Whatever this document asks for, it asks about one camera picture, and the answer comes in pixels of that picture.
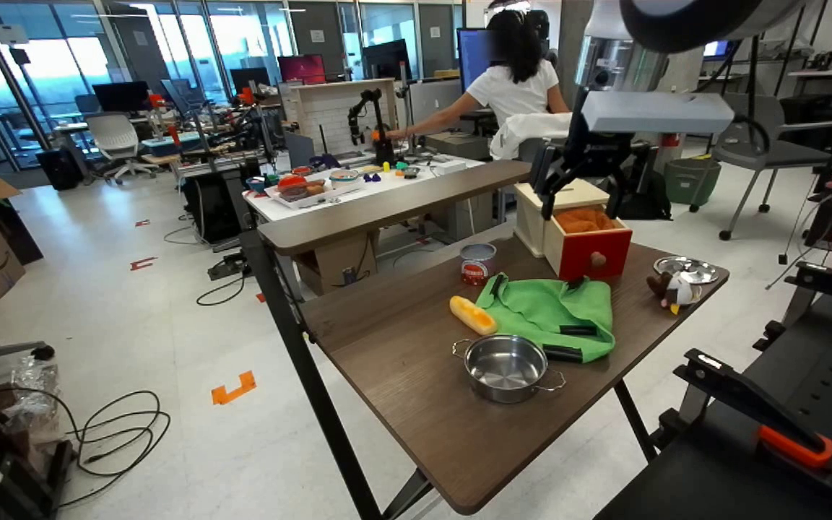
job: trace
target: stainless steel bowl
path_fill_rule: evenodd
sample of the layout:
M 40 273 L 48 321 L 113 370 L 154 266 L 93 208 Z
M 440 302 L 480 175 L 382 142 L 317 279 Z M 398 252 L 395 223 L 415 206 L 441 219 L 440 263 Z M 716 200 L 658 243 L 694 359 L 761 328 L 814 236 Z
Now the stainless steel bowl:
M 703 260 L 694 260 L 694 258 L 658 258 L 654 263 L 654 271 L 655 273 L 681 273 L 684 282 L 694 282 L 694 286 L 707 286 L 707 282 L 716 282 L 722 278 L 722 269 L 710 266 L 710 263 L 703 263 Z
M 480 338 L 466 349 L 466 370 L 476 395 L 501 405 L 534 395 L 548 370 L 545 353 L 518 334 Z

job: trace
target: white shirt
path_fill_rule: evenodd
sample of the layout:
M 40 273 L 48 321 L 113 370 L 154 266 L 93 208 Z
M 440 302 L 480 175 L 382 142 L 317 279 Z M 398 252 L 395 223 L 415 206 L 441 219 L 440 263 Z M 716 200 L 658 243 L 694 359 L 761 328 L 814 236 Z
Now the white shirt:
M 502 128 L 514 113 L 545 113 L 551 86 L 558 86 L 558 73 L 551 61 L 541 61 L 538 73 L 524 84 L 512 81 L 508 67 L 488 67 L 467 86 L 467 96 L 476 97 L 476 103 L 490 107 Z

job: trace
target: floor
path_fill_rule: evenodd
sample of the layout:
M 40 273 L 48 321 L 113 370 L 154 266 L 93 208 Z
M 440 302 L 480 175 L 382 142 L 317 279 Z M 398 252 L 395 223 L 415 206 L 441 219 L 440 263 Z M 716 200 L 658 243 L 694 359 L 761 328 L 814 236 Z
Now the floor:
M 752 343 L 766 321 L 785 308 L 791 286 L 781 282 L 778 255 L 801 252 L 785 240 L 813 175 L 782 169 L 774 210 L 748 210 L 733 240 L 720 243 L 716 230 L 746 182 L 748 169 L 724 169 L 700 213 L 677 206 L 670 223 L 631 223 L 636 243 L 730 269 L 730 282 L 631 372 L 646 427 L 681 398 L 684 385 L 672 367 L 684 349 L 703 347 L 742 370 L 756 359 Z M 61 520 L 356 518 L 258 286 L 248 282 L 223 305 L 196 305 L 203 291 L 219 286 L 207 279 L 219 255 L 199 245 L 194 226 L 183 219 L 183 203 L 170 175 L 134 178 L 124 188 L 30 188 L 15 200 L 46 258 L 0 301 L 0 338 L 57 347 L 61 392 L 80 418 L 142 388 L 155 389 L 173 416 L 151 460 L 105 493 L 64 507 Z M 314 359 L 363 474 L 386 506 L 412 464 L 323 354 Z M 233 405 L 215 405 L 210 389 L 233 388 L 245 370 L 258 388 Z M 607 395 L 476 518 L 592 518 L 641 468 L 623 414 Z M 98 480 L 73 470 L 67 500 L 96 486 Z M 440 493 L 427 493 L 407 518 L 456 515 Z

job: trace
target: red box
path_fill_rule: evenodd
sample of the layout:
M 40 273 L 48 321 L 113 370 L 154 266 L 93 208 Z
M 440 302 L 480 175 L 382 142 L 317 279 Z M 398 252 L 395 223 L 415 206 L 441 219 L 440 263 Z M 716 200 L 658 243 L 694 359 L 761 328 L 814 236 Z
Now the red box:
M 544 258 L 564 279 L 619 279 L 626 263 L 631 227 L 622 219 L 603 217 L 596 230 L 566 230 L 560 213 L 544 230 Z

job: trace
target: bottle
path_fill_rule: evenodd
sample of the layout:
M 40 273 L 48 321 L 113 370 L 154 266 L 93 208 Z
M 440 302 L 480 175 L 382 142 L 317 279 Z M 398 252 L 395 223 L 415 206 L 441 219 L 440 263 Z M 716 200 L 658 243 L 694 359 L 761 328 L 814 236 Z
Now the bottle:
M 57 395 L 57 354 L 53 347 L 35 347 L 30 354 L 20 354 L 12 370 L 12 385 L 44 389 L 30 392 L 27 405 L 35 416 L 54 418 L 57 401 L 53 395 Z

